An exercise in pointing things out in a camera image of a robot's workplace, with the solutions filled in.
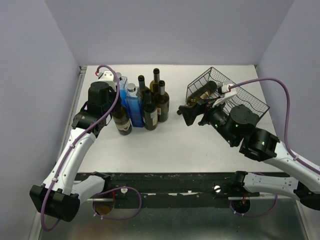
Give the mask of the green wine bottle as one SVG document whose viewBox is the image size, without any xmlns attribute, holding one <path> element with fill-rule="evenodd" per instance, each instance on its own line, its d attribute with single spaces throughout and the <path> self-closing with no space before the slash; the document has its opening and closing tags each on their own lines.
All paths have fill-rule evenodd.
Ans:
<svg viewBox="0 0 320 240">
<path fill-rule="evenodd" d="M 169 117 L 170 96 L 165 90 L 165 81 L 160 80 L 158 83 L 158 92 L 154 95 L 157 106 L 158 122 L 165 122 Z"/>
<path fill-rule="evenodd" d="M 209 99 L 217 88 L 217 84 L 212 80 L 207 82 L 197 80 L 194 83 L 190 83 L 187 87 L 185 104 L 194 106 L 198 100 Z"/>
<path fill-rule="evenodd" d="M 111 115 L 118 132 L 123 136 L 129 135 L 132 131 L 132 124 L 126 107 L 122 105 L 121 98 L 117 100 Z"/>
</svg>

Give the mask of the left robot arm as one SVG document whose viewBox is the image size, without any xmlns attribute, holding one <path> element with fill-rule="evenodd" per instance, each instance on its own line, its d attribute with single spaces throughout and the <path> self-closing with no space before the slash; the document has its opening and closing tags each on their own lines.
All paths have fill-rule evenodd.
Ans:
<svg viewBox="0 0 320 240">
<path fill-rule="evenodd" d="M 80 205 L 94 195 L 107 197 L 111 185 L 109 176 L 95 172 L 78 184 L 74 180 L 82 161 L 106 126 L 108 115 L 120 103 L 120 91 L 107 82 L 93 82 L 88 100 L 74 117 L 68 142 L 57 163 L 40 186 L 33 185 L 29 195 L 40 217 L 51 216 L 70 222 Z"/>
</svg>

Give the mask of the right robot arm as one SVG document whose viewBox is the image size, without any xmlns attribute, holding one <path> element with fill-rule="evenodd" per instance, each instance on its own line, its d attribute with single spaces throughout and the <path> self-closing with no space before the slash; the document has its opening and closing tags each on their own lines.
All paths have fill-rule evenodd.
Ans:
<svg viewBox="0 0 320 240">
<path fill-rule="evenodd" d="M 319 210 L 319 167 L 290 153 L 277 136 L 258 128 L 259 116 L 245 105 L 235 106 L 226 114 L 224 105 L 215 105 L 215 102 L 215 99 L 199 100 L 193 106 L 181 105 L 178 110 L 187 126 L 202 115 L 198 125 L 211 125 L 230 147 L 239 147 L 239 152 L 246 158 L 274 166 L 288 175 L 275 177 L 237 171 L 230 191 L 236 196 L 260 192 L 282 195 Z"/>
</svg>

